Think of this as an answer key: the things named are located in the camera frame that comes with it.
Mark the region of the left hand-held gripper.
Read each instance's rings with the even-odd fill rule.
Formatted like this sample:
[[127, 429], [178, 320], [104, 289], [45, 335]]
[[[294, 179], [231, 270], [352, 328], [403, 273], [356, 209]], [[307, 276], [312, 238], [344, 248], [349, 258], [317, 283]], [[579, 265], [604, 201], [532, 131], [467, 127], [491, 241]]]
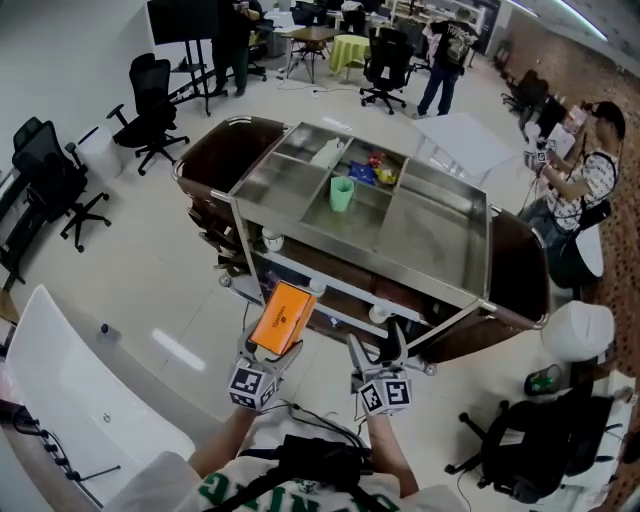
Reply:
[[261, 411], [275, 396], [283, 380], [284, 372], [302, 350], [302, 339], [275, 359], [258, 360], [258, 346], [251, 341], [257, 324], [250, 323], [236, 343], [236, 360], [228, 381], [230, 400], [241, 407]]

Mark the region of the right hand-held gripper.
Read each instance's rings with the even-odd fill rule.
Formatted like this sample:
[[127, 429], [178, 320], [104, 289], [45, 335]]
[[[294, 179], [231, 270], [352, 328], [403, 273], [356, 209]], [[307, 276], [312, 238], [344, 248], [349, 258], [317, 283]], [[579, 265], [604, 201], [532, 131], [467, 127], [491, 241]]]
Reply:
[[[403, 368], [408, 359], [408, 347], [401, 326], [387, 321], [388, 337], [379, 347], [378, 362], [385, 367]], [[405, 370], [383, 369], [373, 362], [358, 338], [349, 333], [347, 347], [354, 367], [351, 374], [352, 393], [366, 416], [394, 415], [412, 403], [412, 383]]]

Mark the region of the orange box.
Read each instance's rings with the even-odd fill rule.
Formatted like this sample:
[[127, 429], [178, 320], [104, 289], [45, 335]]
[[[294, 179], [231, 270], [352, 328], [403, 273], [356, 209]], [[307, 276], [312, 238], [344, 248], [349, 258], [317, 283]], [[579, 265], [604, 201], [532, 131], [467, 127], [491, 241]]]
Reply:
[[276, 284], [249, 341], [277, 355], [284, 355], [300, 340], [317, 298], [290, 283]]

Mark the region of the stainless steel service cart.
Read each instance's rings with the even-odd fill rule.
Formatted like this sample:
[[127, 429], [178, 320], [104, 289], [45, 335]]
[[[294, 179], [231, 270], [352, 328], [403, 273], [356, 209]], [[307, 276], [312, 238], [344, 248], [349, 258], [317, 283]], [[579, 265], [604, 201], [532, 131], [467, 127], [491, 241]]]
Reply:
[[[335, 167], [312, 165], [335, 137], [345, 143]], [[348, 177], [350, 162], [368, 164], [373, 152], [399, 172], [397, 183], [351, 179], [347, 210], [332, 211], [331, 178]], [[549, 320], [538, 233], [484, 191], [405, 154], [313, 124], [243, 116], [204, 135], [172, 174], [218, 252], [221, 285], [263, 305], [280, 281], [320, 280], [326, 291], [309, 325], [338, 341], [352, 333], [379, 349], [395, 320], [431, 374]], [[265, 248], [264, 227], [285, 237], [279, 252]], [[373, 305], [392, 316], [372, 323]]]

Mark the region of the person's left forearm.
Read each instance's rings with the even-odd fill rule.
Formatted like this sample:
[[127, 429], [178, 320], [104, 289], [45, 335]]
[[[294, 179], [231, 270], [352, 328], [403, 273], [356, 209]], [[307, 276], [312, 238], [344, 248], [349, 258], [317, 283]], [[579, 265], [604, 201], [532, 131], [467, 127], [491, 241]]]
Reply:
[[215, 473], [238, 454], [258, 412], [238, 407], [232, 415], [197, 448], [188, 459], [189, 466], [201, 477]]

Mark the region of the person's right forearm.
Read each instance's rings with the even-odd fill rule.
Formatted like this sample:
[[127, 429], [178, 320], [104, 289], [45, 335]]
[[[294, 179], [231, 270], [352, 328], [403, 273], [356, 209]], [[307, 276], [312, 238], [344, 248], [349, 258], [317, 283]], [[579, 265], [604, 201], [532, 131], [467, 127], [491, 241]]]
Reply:
[[398, 480], [402, 498], [417, 493], [418, 482], [395, 436], [389, 417], [368, 416], [366, 423], [374, 469], [379, 473], [392, 475]]

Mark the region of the black chest harness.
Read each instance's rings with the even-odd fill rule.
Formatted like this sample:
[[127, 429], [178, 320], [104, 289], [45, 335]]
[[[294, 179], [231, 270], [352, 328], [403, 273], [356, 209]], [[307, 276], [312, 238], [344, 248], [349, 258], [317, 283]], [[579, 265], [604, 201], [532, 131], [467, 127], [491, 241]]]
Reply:
[[275, 449], [244, 450], [240, 453], [242, 457], [276, 461], [278, 465], [204, 512], [234, 512], [279, 485], [297, 478], [327, 484], [339, 492], [347, 493], [367, 512], [392, 512], [359, 485], [363, 475], [373, 473], [370, 454], [371, 450], [362, 446], [293, 435], [287, 435], [283, 444]]

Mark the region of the blue packet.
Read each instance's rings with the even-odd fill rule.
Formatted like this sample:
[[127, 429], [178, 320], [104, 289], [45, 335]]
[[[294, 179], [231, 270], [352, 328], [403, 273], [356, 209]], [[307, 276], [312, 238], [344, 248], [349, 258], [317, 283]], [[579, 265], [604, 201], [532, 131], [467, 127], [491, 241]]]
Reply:
[[348, 177], [352, 180], [365, 183], [370, 186], [376, 185], [376, 174], [369, 164], [361, 164], [356, 161], [351, 161]]

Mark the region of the black office chair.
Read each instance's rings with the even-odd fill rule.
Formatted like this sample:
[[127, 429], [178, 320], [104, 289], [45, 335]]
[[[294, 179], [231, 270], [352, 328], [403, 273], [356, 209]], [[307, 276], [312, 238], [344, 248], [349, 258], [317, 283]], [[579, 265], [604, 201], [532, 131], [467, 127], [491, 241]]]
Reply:
[[170, 134], [170, 131], [177, 129], [177, 109], [169, 99], [170, 74], [171, 65], [167, 59], [158, 59], [153, 53], [136, 57], [129, 69], [136, 117], [127, 121], [122, 113], [123, 104], [106, 116], [107, 119], [116, 117], [122, 125], [113, 136], [114, 142], [121, 147], [133, 149], [136, 158], [145, 155], [138, 167], [140, 176], [146, 175], [146, 166], [155, 155], [164, 156], [172, 164], [176, 162], [167, 152], [167, 147], [190, 143], [187, 136], [176, 137]]
[[360, 88], [362, 107], [381, 100], [389, 115], [395, 113], [391, 104], [397, 102], [402, 108], [406, 102], [393, 96], [393, 91], [402, 91], [410, 80], [413, 66], [411, 58], [413, 46], [408, 36], [398, 30], [381, 28], [378, 35], [369, 39], [369, 56], [365, 59], [364, 76], [371, 84], [369, 88]]
[[613, 459], [598, 453], [612, 408], [606, 397], [567, 393], [548, 402], [504, 400], [499, 407], [487, 430], [465, 412], [458, 416], [481, 448], [465, 462], [447, 465], [447, 474], [479, 468], [479, 488], [491, 486], [520, 503], [535, 504], [558, 490], [565, 477]]
[[84, 246], [80, 235], [85, 222], [111, 225], [109, 219], [92, 212], [99, 201], [110, 199], [109, 194], [100, 192], [89, 202], [80, 202], [80, 196], [88, 185], [88, 168], [81, 163], [74, 143], [64, 147], [60, 145], [52, 122], [43, 122], [36, 117], [28, 119], [14, 134], [13, 144], [12, 163], [29, 181], [27, 198], [30, 207], [46, 223], [69, 216], [71, 219], [60, 236], [67, 239], [69, 231], [73, 230], [74, 247], [82, 253]]

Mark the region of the white bathtub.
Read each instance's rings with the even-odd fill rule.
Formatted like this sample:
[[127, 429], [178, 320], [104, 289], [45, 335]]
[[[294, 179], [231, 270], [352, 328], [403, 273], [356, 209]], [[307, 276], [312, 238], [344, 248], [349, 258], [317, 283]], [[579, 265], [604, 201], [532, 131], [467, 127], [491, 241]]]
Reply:
[[18, 401], [60, 441], [69, 470], [97, 506], [160, 453], [188, 458], [195, 449], [102, 363], [44, 285], [26, 304], [5, 368]]

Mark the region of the white plastic bottle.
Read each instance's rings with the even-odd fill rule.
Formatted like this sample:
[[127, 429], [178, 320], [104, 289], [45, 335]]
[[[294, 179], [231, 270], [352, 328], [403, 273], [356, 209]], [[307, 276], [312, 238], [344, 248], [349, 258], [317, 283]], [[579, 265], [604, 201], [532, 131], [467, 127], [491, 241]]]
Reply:
[[317, 167], [331, 170], [340, 160], [345, 143], [338, 137], [330, 139], [311, 158], [310, 163]]

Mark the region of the white rectangular table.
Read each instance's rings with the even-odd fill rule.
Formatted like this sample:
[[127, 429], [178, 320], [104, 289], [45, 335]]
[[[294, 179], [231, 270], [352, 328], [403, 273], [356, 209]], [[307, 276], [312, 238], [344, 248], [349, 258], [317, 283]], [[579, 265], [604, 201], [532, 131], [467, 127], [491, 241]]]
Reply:
[[482, 186], [491, 172], [512, 160], [514, 152], [489, 129], [466, 113], [424, 117], [412, 122], [420, 139], [415, 158], [435, 163], [459, 179], [478, 179]]

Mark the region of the white round table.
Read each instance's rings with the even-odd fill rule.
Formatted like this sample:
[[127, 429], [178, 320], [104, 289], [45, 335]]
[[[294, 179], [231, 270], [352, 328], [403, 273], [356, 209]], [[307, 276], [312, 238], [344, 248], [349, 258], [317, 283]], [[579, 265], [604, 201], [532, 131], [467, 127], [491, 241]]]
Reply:
[[576, 247], [587, 270], [595, 277], [604, 273], [602, 242], [598, 225], [582, 230], [576, 237]]

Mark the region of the white cylindrical bin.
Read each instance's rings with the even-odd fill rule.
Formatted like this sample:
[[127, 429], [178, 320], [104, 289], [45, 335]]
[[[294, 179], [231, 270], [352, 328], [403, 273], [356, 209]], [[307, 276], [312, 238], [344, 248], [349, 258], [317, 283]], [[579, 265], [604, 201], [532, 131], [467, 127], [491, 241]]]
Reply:
[[111, 131], [95, 126], [77, 141], [77, 152], [88, 170], [108, 182], [123, 171], [123, 163]]

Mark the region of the wooden table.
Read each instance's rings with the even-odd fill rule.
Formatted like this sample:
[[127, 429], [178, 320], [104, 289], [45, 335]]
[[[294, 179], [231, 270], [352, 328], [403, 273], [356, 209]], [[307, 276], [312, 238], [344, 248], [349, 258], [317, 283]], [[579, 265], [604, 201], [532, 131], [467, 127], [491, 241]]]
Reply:
[[339, 29], [310, 26], [297, 29], [286, 35], [290, 40], [290, 48], [285, 67], [285, 78], [303, 65], [312, 84], [315, 83], [315, 63], [318, 59], [325, 60], [325, 50], [336, 36], [341, 35]]

